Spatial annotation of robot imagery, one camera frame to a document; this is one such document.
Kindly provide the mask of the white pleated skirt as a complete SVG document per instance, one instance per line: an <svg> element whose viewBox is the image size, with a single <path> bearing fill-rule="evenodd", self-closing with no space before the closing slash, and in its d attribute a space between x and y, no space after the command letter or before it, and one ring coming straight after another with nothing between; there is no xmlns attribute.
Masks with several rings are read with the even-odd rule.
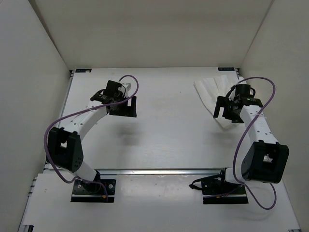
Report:
<svg viewBox="0 0 309 232"><path fill-rule="evenodd" d="M206 109L213 118L217 97L225 96L230 88L239 82L238 77L227 75L208 77L201 80L195 80L193 85ZM232 129L238 127L238 123L232 123L222 116L214 119L223 129Z"/></svg>

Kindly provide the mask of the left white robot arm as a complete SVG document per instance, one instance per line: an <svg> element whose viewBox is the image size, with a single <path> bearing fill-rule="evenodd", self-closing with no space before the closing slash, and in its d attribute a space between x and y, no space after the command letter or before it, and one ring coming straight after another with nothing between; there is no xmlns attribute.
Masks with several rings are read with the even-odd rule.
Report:
<svg viewBox="0 0 309 232"><path fill-rule="evenodd" d="M51 125L45 136L48 162L84 181L89 192L100 189L99 172L84 160L82 141L87 133L107 115L136 117L136 96L130 95L130 83L109 80L104 89L97 91L86 108L72 114L71 121L62 127Z"/></svg>

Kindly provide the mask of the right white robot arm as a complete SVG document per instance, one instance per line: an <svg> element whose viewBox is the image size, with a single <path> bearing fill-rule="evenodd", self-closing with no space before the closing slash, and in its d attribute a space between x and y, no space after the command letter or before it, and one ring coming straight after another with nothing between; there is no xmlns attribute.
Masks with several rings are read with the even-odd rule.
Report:
<svg viewBox="0 0 309 232"><path fill-rule="evenodd" d="M255 90L248 84L231 87L225 96L218 96L213 117L223 117L232 123L243 123L244 135L251 146L240 165L222 170L225 176L218 179L216 187L228 193L234 184L247 181L277 184L281 181L289 156L289 148L282 145L272 134L263 112L263 104L255 97Z"/></svg>

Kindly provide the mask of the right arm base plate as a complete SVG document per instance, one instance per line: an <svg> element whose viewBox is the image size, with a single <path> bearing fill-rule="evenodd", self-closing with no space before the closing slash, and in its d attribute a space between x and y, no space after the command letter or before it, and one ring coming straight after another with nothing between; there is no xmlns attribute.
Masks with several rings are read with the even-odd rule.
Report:
<svg viewBox="0 0 309 232"><path fill-rule="evenodd" d="M194 180L189 187L202 191L203 204L248 204L245 187L226 182L222 174Z"/></svg>

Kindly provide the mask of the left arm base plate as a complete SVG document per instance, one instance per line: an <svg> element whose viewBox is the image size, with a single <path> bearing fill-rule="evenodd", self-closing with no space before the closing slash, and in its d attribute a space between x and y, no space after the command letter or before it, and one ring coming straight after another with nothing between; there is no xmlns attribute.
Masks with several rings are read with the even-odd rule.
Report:
<svg viewBox="0 0 309 232"><path fill-rule="evenodd" d="M107 190L107 195L101 185L87 184L75 180L71 193L71 202L74 203L114 203L116 179L101 178Z"/></svg>

